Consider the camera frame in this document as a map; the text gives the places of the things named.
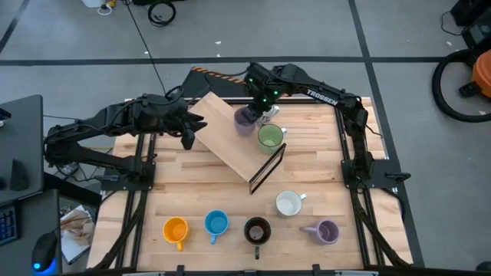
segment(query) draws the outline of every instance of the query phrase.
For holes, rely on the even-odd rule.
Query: blue mug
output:
[[[224,211],[213,210],[205,217],[205,229],[211,234],[212,245],[216,242],[216,237],[223,234],[229,227],[229,218]]]

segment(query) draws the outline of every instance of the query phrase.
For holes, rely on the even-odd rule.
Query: blue light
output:
[[[41,276],[47,276],[47,275],[53,275],[56,274],[56,258],[53,258],[53,261],[50,263],[49,267],[46,268],[44,271],[33,271],[33,275],[41,275]]]

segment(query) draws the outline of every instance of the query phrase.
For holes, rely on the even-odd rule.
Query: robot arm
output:
[[[312,79],[300,67],[293,64],[274,66],[268,70],[257,63],[251,63],[245,76],[246,93],[254,98],[243,115],[250,122],[256,121],[264,111],[271,109],[283,95],[305,94],[335,108],[343,115],[344,128],[354,144],[354,165],[351,175],[361,182],[371,178],[373,156],[367,151],[365,127],[368,112],[359,96],[345,93],[323,82]]]
[[[92,118],[52,127],[44,140],[45,159],[51,166],[81,162],[113,168],[130,178],[139,176],[142,174],[140,157],[107,155],[86,149],[77,142],[99,135],[167,133],[181,137],[184,149],[190,150],[195,139],[194,133],[205,127],[206,123],[200,122],[203,117],[187,110],[187,103],[179,93],[167,97],[144,94],[135,100],[110,105]]]

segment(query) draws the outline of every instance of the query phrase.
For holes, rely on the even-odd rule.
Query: cup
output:
[[[331,245],[339,239],[339,227],[333,221],[325,219],[316,222],[312,227],[301,227],[308,232],[312,241],[319,245]]]
[[[233,115],[233,123],[236,126],[236,130],[239,136],[249,136],[255,128],[255,122],[250,123],[244,115],[242,115],[242,111],[245,107],[238,109]]]
[[[163,225],[162,234],[166,241],[177,244],[177,250],[182,251],[184,240],[189,234],[189,227],[184,218],[172,217]]]
[[[273,124],[266,124],[258,131],[259,146],[265,154],[273,154],[282,145],[286,128],[280,128]]]
[[[283,218],[297,215],[302,209],[302,200],[307,197],[306,194],[298,195],[293,191],[283,191],[276,196],[276,209],[278,214]]]
[[[257,120],[256,124],[258,127],[262,127],[263,124],[269,122],[274,116],[278,115],[279,106],[273,105],[269,111],[262,113],[262,116]]]
[[[244,235],[245,239],[254,245],[255,259],[259,260],[259,246],[264,245],[271,237],[271,226],[263,218],[251,218],[244,226]]]
[[[213,210],[205,217],[205,229],[211,234],[211,244],[214,245],[216,237],[225,233],[229,227],[229,218],[224,211]]]

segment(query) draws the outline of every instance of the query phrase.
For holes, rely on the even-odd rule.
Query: white object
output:
[[[106,0],[82,0],[85,6],[88,8],[100,8],[106,4]]]
[[[108,11],[108,12],[106,12],[106,13],[103,13],[103,12],[101,12],[103,9],[102,9],[102,7],[100,7],[100,8],[97,10],[97,13],[98,13],[99,15],[110,15],[110,14],[111,14],[111,12],[113,12],[113,9],[112,9],[112,8],[111,8],[109,5],[107,5],[107,4],[106,4],[105,6],[106,6],[106,8],[107,8],[109,11]]]
[[[70,217],[71,213],[74,210],[79,210],[82,212],[85,212],[87,215],[87,218],[91,218],[91,214],[89,212],[85,211],[84,207],[82,205],[79,205],[77,208],[71,210],[68,214],[64,215],[61,217],[61,223],[68,217]],[[76,261],[82,254],[88,250],[91,246],[90,245],[79,245],[74,239],[73,236],[69,233],[69,231],[63,231],[62,236],[61,236],[61,252],[63,253],[63,256],[67,263],[70,265],[74,261]]]
[[[262,116],[258,119],[258,126],[262,126],[263,124],[269,122],[274,116],[278,115],[279,106],[273,105],[269,111],[265,111],[262,113]]]
[[[302,209],[302,200],[307,197],[306,194],[298,195],[293,191],[283,191],[276,197],[276,208],[278,214],[283,218],[298,214]]]

